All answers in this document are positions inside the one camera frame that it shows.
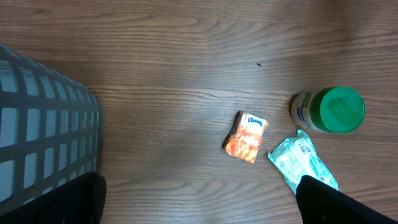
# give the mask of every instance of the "laundry basket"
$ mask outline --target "laundry basket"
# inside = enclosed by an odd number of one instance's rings
[[[0,215],[97,171],[101,107],[81,83],[0,45]]]

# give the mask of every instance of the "wood grain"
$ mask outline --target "wood grain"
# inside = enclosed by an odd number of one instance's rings
[[[266,158],[300,91],[352,86],[353,134],[308,132],[342,192],[398,220],[398,2],[2,0],[0,42],[103,105],[103,223],[301,223]],[[221,148],[238,110],[267,119],[254,165]]]

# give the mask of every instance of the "light blue plastic wrapper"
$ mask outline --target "light blue plastic wrapper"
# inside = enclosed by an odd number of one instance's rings
[[[297,131],[297,137],[285,139],[268,153],[268,158],[282,173],[294,194],[303,175],[310,175],[338,190],[336,179],[318,157],[310,137],[302,130]]]

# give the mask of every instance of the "green lid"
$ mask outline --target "green lid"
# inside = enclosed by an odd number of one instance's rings
[[[362,96],[352,88],[326,88],[317,93],[310,106],[316,127],[330,133],[352,132],[365,117]]]

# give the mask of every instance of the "orange tissue packet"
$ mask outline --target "orange tissue packet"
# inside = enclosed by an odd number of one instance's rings
[[[224,145],[225,151],[250,163],[256,160],[262,132],[268,127],[268,121],[240,111],[235,124]]]

